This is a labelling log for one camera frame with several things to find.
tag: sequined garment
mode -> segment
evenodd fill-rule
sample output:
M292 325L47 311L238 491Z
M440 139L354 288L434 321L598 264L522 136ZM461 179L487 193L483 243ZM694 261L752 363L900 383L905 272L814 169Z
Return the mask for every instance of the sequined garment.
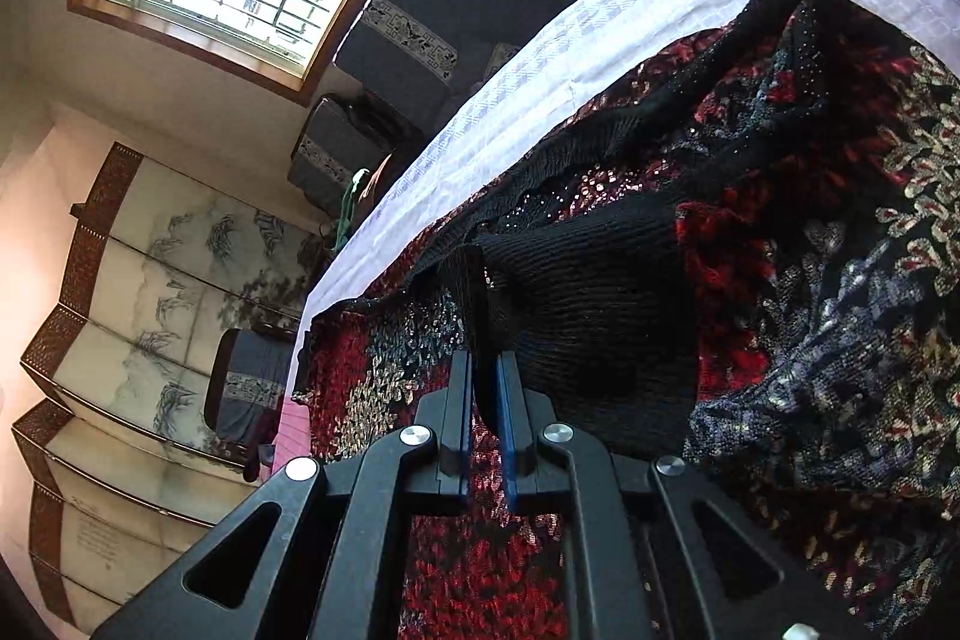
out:
M613 450L683 447L868 627L910 637L960 550L960 86L846 0L785 3L752 0L631 70L424 231L366 297L318 316L314 452L352 455L411 420L454 349L522 345L541 294L517 292L538 290L541 270L504 266L503 248L568 238L541 266L566 263L552 285L594 309L551 320L566 342L541 345L571 366L581 348L603 357L597 346L622 360L584 385L534 351L525 384ZM649 242L632 239L638 216ZM650 255L620 279L611 242ZM685 297L688 318L670 309ZM608 317L611 330L586 328ZM618 378L637 350L643 371ZM413 525L400 636L565 636L560 522L507 514L477 415L472 488L472 514Z

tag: window frame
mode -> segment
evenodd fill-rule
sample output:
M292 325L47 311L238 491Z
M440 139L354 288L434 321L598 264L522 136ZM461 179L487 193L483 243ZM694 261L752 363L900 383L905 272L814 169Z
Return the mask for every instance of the window frame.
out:
M93 20L99 20L101 23L113 25L114 28L142 36L152 42L165 44L166 47L171 47L177 52L193 56L212 66L222 68L234 76L253 82L261 88L282 95L287 100L309 106L320 84L320 77L333 62L334 54L347 36L354 20L363 11L367 1L340 0L303 76L290 73L284 68L246 52L241 47L227 44L193 30L187 25L167 20L146 10L119 4L117 1L67 0L67 9Z

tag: metal screw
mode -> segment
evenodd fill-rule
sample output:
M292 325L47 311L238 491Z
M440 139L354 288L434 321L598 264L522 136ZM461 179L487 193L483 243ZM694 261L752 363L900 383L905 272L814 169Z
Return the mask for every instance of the metal screw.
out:
M793 624L784 632L784 640L817 640L820 633L806 624Z
M310 456L298 456L287 461L284 471L290 480L310 480L317 474L317 463Z
M400 441L404 445L422 445L430 439L430 437L433 437L433 432L418 423L415 423L413 426L408 426L400 432Z
M544 429L544 439L549 442L570 442L573 429L565 423L552 423Z
M661 456L656 460L656 471L668 477L683 475L685 468L686 464L683 463L683 458L679 456Z

